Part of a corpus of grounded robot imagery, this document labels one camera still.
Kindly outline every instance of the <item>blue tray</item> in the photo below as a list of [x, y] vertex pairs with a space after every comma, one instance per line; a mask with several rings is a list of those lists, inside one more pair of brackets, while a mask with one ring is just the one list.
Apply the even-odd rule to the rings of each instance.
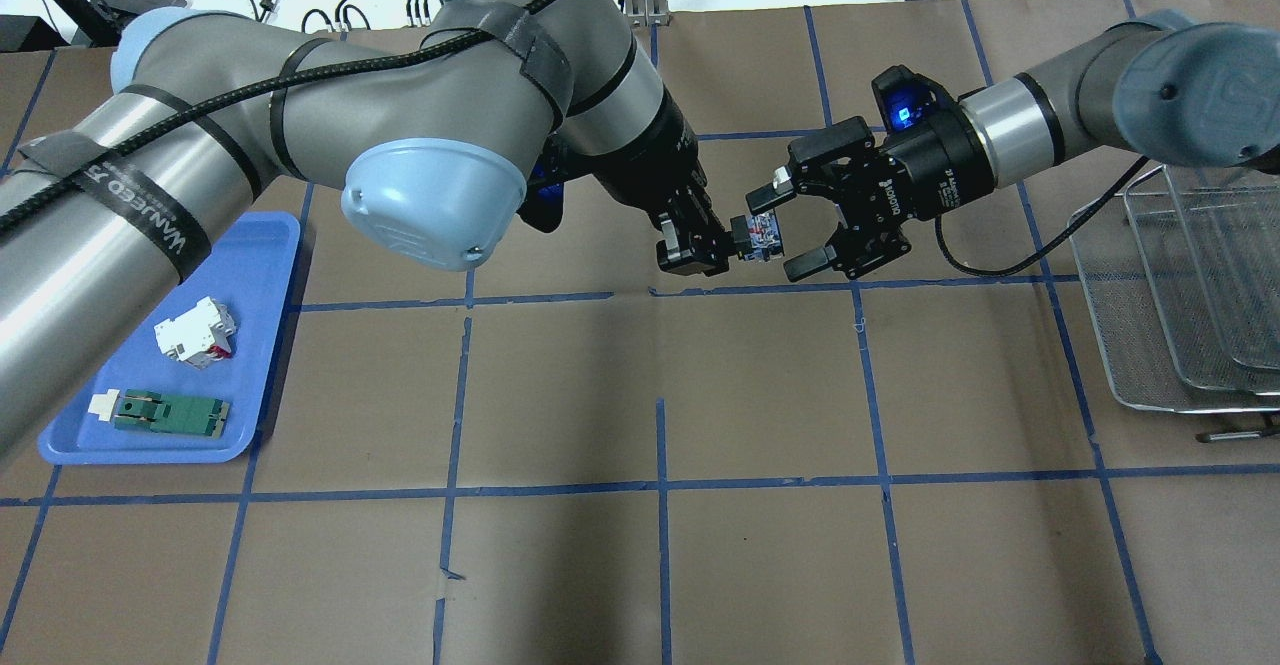
[[[40, 454], [55, 465], [225, 463], [253, 441], [268, 396], [275, 343], [301, 228], [291, 214], [246, 214], [214, 246], [209, 260], [170, 292], [83, 390], [40, 434]], [[223, 302], [236, 318], [228, 361], [206, 370], [161, 354], [155, 324], [191, 309], [201, 297]], [[219, 437], [118, 431], [87, 413], [93, 393], [109, 387], [172, 395], [215, 396], [229, 402]]]

